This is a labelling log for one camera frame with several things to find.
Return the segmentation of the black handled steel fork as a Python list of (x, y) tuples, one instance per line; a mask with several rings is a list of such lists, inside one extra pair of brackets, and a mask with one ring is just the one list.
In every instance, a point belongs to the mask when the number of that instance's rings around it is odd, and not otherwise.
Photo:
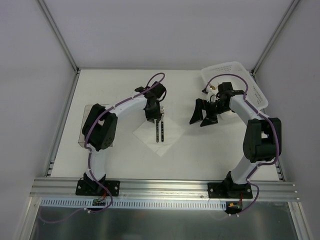
[(160, 121), (160, 129), (161, 129), (161, 142), (163, 143), (165, 140), (165, 128), (164, 128), (164, 115), (165, 115), (165, 108), (164, 106), (160, 107), (160, 113), (161, 113), (161, 121)]

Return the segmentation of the black handled steel spoon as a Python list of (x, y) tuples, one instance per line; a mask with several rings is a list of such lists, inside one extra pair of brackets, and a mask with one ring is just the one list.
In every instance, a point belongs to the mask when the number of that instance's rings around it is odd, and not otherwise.
[(159, 122), (160, 120), (156, 119), (155, 120), (155, 128), (156, 128), (156, 142), (158, 143), (160, 141), (160, 136), (159, 136)]

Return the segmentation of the white paper napkin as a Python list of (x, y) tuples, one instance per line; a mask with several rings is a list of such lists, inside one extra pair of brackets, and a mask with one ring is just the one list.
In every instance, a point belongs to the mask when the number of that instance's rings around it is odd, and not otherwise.
[(169, 117), (164, 117), (163, 134), (161, 124), (159, 123), (158, 142), (156, 130), (155, 123), (145, 121), (133, 132), (133, 134), (160, 157), (162, 157), (185, 132), (183, 127), (179, 126)]

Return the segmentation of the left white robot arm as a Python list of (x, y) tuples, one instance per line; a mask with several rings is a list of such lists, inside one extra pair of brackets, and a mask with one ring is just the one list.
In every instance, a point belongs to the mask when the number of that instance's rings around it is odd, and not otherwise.
[(96, 103), (91, 107), (81, 132), (84, 136), (84, 148), (89, 151), (83, 180), (87, 182), (87, 189), (93, 195), (99, 195), (104, 191), (104, 151), (114, 142), (118, 120), (143, 110), (148, 122), (159, 123), (163, 116), (160, 102), (166, 94), (167, 89), (156, 81), (152, 86), (136, 88), (133, 96), (114, 106), (105, 107)]

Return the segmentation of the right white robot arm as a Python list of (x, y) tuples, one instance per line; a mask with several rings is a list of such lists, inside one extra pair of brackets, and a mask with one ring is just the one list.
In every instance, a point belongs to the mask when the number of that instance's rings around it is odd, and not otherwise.
[(189, 121), (199, 122), (201, 127), (218, 123), (218, 114), (236, 113), (246, 126), (242, 144), (243, 157), (220, 183), (208, 183), (210, 198), (251, 199), (250, 178), (259, 167), (276, 163), (281, 154), (282, 122), (279, 118), (263, 115), (246, 98), (246, 91), (233, 89), (231, 82), (218, 86), (217, 99), (196, 99), (195, 109)]

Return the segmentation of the white perforated plastic basket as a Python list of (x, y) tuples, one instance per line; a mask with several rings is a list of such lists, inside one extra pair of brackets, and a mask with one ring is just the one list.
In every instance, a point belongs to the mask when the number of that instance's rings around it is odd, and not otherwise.
[(200, 70), (200, 75), (205, 87), (209, 85), (218, 87), (223, 82), (230, 82), (234, 90), (247, 91), (246, 99), (260, 111), (269, 105), (249, 71), (237, 61), (205, 67)]

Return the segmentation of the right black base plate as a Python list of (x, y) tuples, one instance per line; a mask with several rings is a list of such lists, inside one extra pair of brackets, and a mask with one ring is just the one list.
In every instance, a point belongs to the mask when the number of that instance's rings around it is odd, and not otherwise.
[(252, 199), (251, 186), (247, 184), (232, 184), (227, 186), (222, 182), (209, 182), (207, 184), (210, 199)]

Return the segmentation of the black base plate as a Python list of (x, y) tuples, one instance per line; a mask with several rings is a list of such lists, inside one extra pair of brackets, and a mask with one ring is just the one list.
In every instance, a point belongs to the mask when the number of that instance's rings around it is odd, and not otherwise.
[(210, 199), (252, 199), (251, 186), (247, 184), (232, 184), (227, 186), (222, 182), (209, 182), (207, 184)]
[[(102, 179), (100, 184), (103, 185), (111, 193), (112, 197), (118, 197), (120, 191), (120, 181), (118, 180), (105, 180)], [(77, 182), (75, 195), (76, 196), (102, 196), (105, 193), (105, 189), (91, 179), (80, 179)]]

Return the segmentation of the aluminium mounting rail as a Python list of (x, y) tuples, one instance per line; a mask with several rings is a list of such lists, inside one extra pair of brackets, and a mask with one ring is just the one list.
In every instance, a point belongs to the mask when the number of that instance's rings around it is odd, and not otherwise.
[[(207, 180), (120, 179), (116, 199), (137, 200), (208, 200)], [(78, 179), (66, 177), (37, 177), (30, 197), (75, 197)], [(299, 202), (301, 196), (293, 182), (254, 181), (251, 193), (262, 202)]]

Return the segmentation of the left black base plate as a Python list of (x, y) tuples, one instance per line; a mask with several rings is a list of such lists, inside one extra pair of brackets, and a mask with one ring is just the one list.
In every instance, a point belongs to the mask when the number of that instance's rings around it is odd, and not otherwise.
[[(100, 184), (103, 185), (111, 193), (112, 197), (118, 197), (120, 191), (120, 181), (118, 180), (105, 180), (102, 179)], [(80, 179), (77, 182), (75, 195), (76, 196), (102, 196), (105, 193), (105, 189), (91, 179)]]

